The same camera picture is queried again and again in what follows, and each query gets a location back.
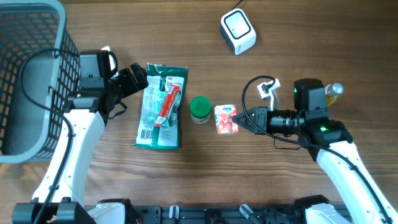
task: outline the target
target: wire basket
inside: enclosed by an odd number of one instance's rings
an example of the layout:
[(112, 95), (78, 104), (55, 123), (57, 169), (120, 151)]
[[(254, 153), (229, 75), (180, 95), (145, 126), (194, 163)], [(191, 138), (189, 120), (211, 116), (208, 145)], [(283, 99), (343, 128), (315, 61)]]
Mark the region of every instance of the wire basket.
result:
[[(0, 163), (52, 158), (62, 120), (24, 98), (19, 70), (28, 56), (42, 49), (78, 52), (66, 20), (66, 11), (56, 0), (0, 0)], [(48, 53), (29, 62), (23, 82), (35, 101), (62, 113), (79, 76), (78, 57)]]

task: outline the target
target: yellow bottle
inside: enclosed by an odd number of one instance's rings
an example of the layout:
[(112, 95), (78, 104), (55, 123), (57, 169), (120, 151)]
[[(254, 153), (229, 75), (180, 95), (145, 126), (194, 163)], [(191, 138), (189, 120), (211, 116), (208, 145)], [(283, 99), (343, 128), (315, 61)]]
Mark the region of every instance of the yellow bottle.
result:
[(329, 84), (328, 86), (326, 86), (326, 106), (330, 106), (332, 103), (334, 103), (340, 96), (340, 94), (343, 93), (343, 89), (343, 85), (340, 83)]

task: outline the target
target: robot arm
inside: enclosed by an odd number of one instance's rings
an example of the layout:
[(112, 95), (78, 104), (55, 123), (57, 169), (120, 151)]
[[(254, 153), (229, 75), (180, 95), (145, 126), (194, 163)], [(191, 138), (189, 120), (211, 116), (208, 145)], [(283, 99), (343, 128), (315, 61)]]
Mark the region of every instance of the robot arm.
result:
[[(249, 84), (259, 78), (271, 77), (257, 77)], [(275, 94), (273, 90), (278, 87), (280, 87), (279, 81), (274, 79), (273, 82), (261, 83), (257, 89), (263, 99), (273, 99), (272, 95)], [(297, 80), (294, 83), (294, 107), (297, 111), (275, 110), (277, 108), (275, 105), (270, 108), (252, 108), (247, 110), (249, 116), (241, 113), (234, 116), (233, 121), (254, 134), (266, 134), (274, 139), (280, 138), (271, 133), (283, 134), (286, 138), (296, 134), (298, 140), (304, 142), (302, 146), (308, 149), (312, 159), (319, 163), (336, 185), (355, 223), (398, 222), (397, 212), (383, 196), (361, 162), (350, 133), (343, 123), (329, 119), (325, 87), (322, 82), (311, 78)], [(351, 161), (358, 170), (350, 167), (337, 155), (322, 148), (337, 152)], [(381, 205), (377, 204), (375, 196), (372, 195), (357, 171), (369, 182), (370, 188), (375, 192)], [(382, 214), (381, 207), (386, 210), (390, 220), (385, 219), (386, 216)], [(307, 223), (341, 223), (334, 220), (339, 215), (335, 213), (333, 206), (322, 201), (309, 204), (306, 202), (302, 213), (305, 213)]]
[[(388, 216), (392, 219), (392, 223), (397, 222), (398, 213), (392, 208), (369, 175), (359, 157), (355, 144), (353, 142), (340, 141), (331, 143), (330, 149), (352, 161), (370, 183), (382, 206), (386, 209)], [(358, 174), (353, 172), (346, 162), (322, 149), (318, 153), (317, 162), (336, 186), (355, 223), (383, 223), (384, 216), (381, 214), (374, 197)]]
[[(84, 192), (88, 169), (93, 152), (102, 135), (105, 124), (100, 112), (90, 113), (85, 110), (71, 110), (65, 114), (65, 117), (73, 126), (72, 148), (63, 169), (58, 190), (55, 191), (50, 202), (60, 203), (62, 198), (69, 197), (72, 202), (78, 202), (82, 207), (85, 205)], [(58, 171), (60, 161), (66, 150), (68, 141), (68, 128), (63, 122), (60, 138), (55, 148), (53, 158), (49, 169), (40, 184), (34, 192), (32, 200), (43, 203), (49, 194), (49, 186), (52, 185), (55, 173)]]

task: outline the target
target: small jar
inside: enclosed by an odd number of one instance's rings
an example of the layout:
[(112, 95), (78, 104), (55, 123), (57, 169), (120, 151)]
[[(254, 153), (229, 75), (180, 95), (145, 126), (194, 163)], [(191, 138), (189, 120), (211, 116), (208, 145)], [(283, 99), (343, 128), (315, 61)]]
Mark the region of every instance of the small jar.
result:
[(204, 96), (195, 97), (189, 105), (191, 119), (197, 124), (204, 124), (210, 120), (211, 103), (210, 100)]

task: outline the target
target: plastic wrapper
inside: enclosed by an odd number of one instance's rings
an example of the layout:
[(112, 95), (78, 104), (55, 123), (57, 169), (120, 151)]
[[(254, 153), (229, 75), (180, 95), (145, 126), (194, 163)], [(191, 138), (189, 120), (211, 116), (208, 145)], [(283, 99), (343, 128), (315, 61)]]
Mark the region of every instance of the plastic wrapper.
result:
[(232, 122), (237, 114), (235, 105), (220, 105), (214, 107), (218, 134), (234, 134), (239, 132), (239, 126)]
[(179, 115), (187, 67), (147, 65), (148, 87), (142, 97), (141, 117), (135, 146), (155, 150), (179, 147)]

